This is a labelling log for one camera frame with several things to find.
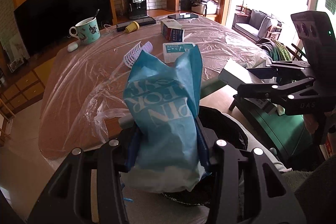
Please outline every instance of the black trash bag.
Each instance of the black trash bag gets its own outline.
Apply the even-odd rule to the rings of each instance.
[[[248,138],[241,127],[217,109],[200,106],[198,113],[203,127],[212,129],[219,139],[224,139],[234,147],[247,150]],[[203,178],[191,192],[163,193],[166,198],[188,206],[204,205],[209,207],[212,198],[215,176]]]

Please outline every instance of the clear plastic sheet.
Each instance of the clear plastic sheet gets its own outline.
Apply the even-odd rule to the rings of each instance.
[[[46,86],[39,128],[39,148],[48,160],[64,157],[75,147],[92,149],[118,135],[119,117],[129,114],[122,94],[130,72],[123,56],[138,42],[150,41],[152,54],[163,61],[167,42],[157,24],[125,34],[115,27],[101,31],[96,42],[73,52],[58,52]],[[205,17],[179,21],[185,42],[199,46],[202,81],[218,75],[232,58],[247,68],[265,66],[271,59],[243,36]]]

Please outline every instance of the gray pants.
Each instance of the gray pants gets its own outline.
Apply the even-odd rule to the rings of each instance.
[[[230,115],[223,114],[235,121],[244,130],[248,137],[248,151],[252,151],[253,148],[259,147],[265,152],[279,171],[287,172],[291,170],[287,169],[280,161],[278,161],[271,152],[269,152],[241,125],[241,123]],[[161,194],[147,193],[128,187],[123,189],[123,196],[134,200],[133,203],[125,202],[130,223],[201,224],[205,223],[209,212],[209,209],[204,206],[186,207],[165,198]]]

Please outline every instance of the coffee machine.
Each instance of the coffee machine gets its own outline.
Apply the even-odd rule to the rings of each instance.
[[[124,0],[126,15],[129,19],[138,19],[147,17],[147,1],[146,0]]]

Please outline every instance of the silver screw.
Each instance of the silver screw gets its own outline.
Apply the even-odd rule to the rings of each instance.
[[[79,155],[82,152],[82,150],[78,147],[74,148],[71,153],[75,156]]]
[[[119,141],[117,139],[113,139],[109,141],[110,146],[117,146],[119,144]]]
[[[257,155],[262,155],[264,153],[264,151],[259,147],[253,149],[253,152]]]
[[[221,140],[221,139],[217,140],[216,143],[217,143],[218,146],[226,146],[227,145],[226,141]]]

